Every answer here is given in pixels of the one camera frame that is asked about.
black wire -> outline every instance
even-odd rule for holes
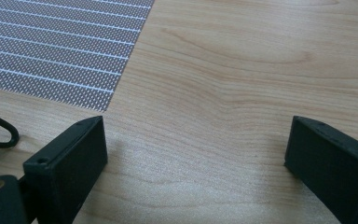
[[[14,147],[19,142],[20,136],[17,129],[8,123],[7,121],[0,119],[0,126],[8,130],[11,134],[11,139],[8,142],[0,142],[0,148],[2,147]]]

wood grain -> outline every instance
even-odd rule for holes
[[[0,91],[0,175],[100,114]],[[102,115],[76,223],[338,223],[283,157],[293,115],[358,139],[358,0],[157,0]]]

gray woven mat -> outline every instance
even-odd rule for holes
[[[0,0],[0,90],[106,110],[154,0]]]

wooden table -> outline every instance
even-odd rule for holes
[[[337,223],[283,158],[293,115],[358,139],[358,1],[156,0],[106,112],[0,91],[0,175],[97,115],[75,223]]]

